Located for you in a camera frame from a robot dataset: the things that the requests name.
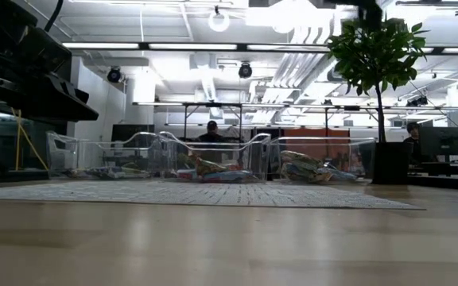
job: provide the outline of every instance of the clear plastic bin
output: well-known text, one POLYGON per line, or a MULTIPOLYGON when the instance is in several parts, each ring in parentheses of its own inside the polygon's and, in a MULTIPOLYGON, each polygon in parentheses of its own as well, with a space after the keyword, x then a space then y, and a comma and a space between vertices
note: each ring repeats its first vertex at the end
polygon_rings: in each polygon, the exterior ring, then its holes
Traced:
POLYGON ((279 137, 271 141, 272 177, 303 183, 372 177, 374 138, 279 137))
POLYGON ((266 180, 269 134, 259 134, 246 143, 183 142, 168 132, 160 135, 168 153, 166 178, 223 183, 266 180))
POLYGON ((95 142, 47 133, 49 176, 72 179, 150 179, 163 175, 162 142, 140 132, 127 141, 95 142))

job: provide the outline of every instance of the plant pot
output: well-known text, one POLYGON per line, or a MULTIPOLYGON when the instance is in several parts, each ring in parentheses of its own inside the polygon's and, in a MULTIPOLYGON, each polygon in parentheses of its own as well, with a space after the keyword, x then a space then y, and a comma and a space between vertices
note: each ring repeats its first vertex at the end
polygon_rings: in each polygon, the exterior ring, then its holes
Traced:
POLYGON ((373 184, 407 184, 409 159, 413 144, 406 142, 377 143, 373 184))

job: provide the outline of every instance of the wooden floor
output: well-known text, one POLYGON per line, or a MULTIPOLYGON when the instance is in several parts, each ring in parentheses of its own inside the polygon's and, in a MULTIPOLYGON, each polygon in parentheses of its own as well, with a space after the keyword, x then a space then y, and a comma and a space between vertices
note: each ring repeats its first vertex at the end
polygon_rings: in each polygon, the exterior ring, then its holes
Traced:
POLYGON ((458 285, 458 191, 427 211, 0 201, 0 285, 458 285))

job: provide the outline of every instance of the security camera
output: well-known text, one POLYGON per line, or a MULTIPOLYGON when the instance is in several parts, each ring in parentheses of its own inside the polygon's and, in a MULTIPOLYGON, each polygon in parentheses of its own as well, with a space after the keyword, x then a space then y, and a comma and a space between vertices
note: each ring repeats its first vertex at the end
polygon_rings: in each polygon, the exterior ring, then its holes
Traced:
POLYGON ((238 75, 240 79, 248 79, 252 76, 252 68, 249 63, 242 63, 239 68, 238 75))
POLYGON ((111 83, 121 83, 125 79, 125 76, 120 70, 120 67, 111 67, 111 70, 107 74, 107 80, 111 83))

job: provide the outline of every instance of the gray rug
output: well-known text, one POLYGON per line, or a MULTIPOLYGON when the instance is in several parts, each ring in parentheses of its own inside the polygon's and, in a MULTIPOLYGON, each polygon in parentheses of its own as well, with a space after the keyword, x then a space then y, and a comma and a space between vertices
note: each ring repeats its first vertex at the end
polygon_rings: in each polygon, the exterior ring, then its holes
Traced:
POLYGON ((191 184, 161 181, 80 181, 0 188, 0 199, 160 203, 243 207, 418 210, 406 203, 325 186, 191 184))

